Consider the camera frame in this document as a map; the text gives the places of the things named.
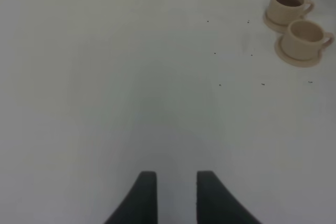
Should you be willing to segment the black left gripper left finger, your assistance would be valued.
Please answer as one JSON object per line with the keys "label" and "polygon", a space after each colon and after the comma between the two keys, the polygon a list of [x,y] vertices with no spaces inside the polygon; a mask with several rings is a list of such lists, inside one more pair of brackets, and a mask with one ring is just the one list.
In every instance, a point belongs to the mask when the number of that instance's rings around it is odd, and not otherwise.
{"label": "black left gripper left finger", "polygon": [[157,203],[156,173],[141,172],[122,203],[105,223],[158,223]]}

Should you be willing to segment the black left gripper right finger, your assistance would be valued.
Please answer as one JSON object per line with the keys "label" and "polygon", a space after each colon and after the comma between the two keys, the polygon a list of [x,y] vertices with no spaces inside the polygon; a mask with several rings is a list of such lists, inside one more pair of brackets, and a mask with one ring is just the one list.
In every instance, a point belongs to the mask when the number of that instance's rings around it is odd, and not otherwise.
{"label": "black left gripper right finger", "polygon": [[197,173],[196,214],[198,223],[255,224],[255,218],[212,171]]}

